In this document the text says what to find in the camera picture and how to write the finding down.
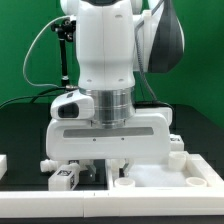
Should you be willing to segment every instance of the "gray panel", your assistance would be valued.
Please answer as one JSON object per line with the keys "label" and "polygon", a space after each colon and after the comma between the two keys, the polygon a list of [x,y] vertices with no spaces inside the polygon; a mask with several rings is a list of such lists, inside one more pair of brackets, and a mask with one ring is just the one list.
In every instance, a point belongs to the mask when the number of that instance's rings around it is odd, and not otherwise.
{"label": "gray panel", "polygon": [[97,137],[127,137],[153,135],[151,127],[118,128],[118,129],[69,129],[65,130],[64,138],[97,138]]}

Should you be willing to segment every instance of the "black cable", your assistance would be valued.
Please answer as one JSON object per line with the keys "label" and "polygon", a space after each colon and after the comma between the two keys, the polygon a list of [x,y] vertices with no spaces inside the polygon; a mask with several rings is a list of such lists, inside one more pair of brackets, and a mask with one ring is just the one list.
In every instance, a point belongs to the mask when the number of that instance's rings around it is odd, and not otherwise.
{"label": "black cable", "polygon": [[45,91],[39,93],[36,97],[34,97],[30,101],[30,103],[34,103],[39,98],[39,96],[42,96],[42,95],[45,95],[47,93],[51,93],[51,92],[54,92],[54,91],[57,91],[57,90],[66,90],[66,87],[55,87],[55,88],[51,88],[51,89],[45,90]]}
{"label": "black cable", "polygon": [[4,103],[2,103],[0,105],[0,109],[2,109],[6,104],[9,104],[11,102],[14,102],[14,101],[17,101],[17,100],[24,100],[24,99],[31,99],[31,98],[43,98],[43,97],[51,97],[51,96],[58,96],[58,94],[52,94],[52,95],[44,95],[44,96],[40,96],[40,95],[37,95],[37,96],[22,96],[22,97],[18,97],[18,98],[14,98],[14,99],[11,99],[11,100],[8,100],[8,101],[5,101]]}
{"label": "black cable", "polygon": [[140,72],[140,77],[142,79],[142,82],[144,83],[146,89],[152,96],[153,101],[157,101],[156,94],[154,93],[153,89],[149,85],[143,70],[143,62],[142,62],[142,55],[141,55],[142,52],[141,52],[139,37],[138,37],[138,31],[143,25],[144,25],[144,21],[142,21],[135,27],[135,42],[136,42],[136,50],[137,50],[137,57],[138,57],[138,64],[139,64],[139,72]]}

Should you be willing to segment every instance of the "white container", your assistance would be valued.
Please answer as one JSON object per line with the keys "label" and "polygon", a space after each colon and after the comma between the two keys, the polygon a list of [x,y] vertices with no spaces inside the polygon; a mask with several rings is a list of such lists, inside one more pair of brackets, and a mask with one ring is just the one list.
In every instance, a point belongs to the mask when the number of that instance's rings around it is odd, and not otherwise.
{"label": "white container", "polygon": [[135,181],[131,178],[122,177],[114,181],[114,186],[117,188],[135,187]]}
{"label": "white container", "polygon": [[169,169],[173,171],[183,171],[186,168],[187,156],[184,153],[169,154]]}
{"label": "white container", "polygon": [[186,185],[187,187],[207,187],[207,181],[199,177],[188,177]]}

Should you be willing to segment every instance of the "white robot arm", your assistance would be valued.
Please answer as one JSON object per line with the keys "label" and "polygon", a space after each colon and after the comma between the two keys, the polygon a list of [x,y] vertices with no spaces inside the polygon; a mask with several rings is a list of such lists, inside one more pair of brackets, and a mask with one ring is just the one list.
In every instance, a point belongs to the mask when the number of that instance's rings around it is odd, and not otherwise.
{"label": "white robot arm", "polygon": [[135,16],[130,0],[61,0],[61,5],[77,18],[79,90],[52,104],[47,155],[53,160],[167,158],[172,110],[134,106],[133,66],[138,58],[140,73],[167,72],[180,60],[183,33],[172,1],[151,0],[155,7]]}

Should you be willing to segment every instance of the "black label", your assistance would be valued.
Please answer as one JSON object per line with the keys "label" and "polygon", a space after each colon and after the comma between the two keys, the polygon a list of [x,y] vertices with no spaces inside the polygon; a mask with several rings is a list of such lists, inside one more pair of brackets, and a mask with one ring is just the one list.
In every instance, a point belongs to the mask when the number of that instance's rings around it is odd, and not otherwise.
{"label": "black label", "polygon": [[60,170],[59,173],[57,174],[58,176],[69,176],[72,171],[67,171],[67,170]]}

